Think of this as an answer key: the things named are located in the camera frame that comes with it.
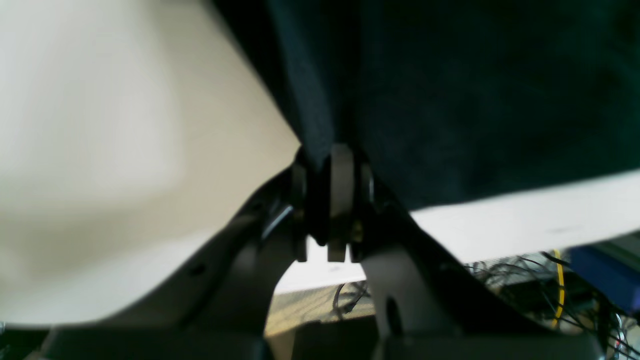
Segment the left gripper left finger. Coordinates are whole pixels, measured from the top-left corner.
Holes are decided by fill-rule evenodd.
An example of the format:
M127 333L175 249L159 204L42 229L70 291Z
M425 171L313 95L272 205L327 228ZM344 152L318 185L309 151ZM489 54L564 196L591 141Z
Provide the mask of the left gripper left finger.
M169 278L112 316L53 330L45 358L272 359L266 319L279 280L307 260L307 237L318 232L318 211L310 208L316 183L298 150Z

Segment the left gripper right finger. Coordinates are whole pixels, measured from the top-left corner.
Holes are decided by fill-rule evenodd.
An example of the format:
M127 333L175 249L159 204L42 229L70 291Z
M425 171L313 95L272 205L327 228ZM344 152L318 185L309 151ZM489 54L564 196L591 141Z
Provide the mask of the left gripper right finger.
M327 259L365 272L375 306L375 360L602 360L587 333L550 330L480 284L384 190L347 145L327 160Z

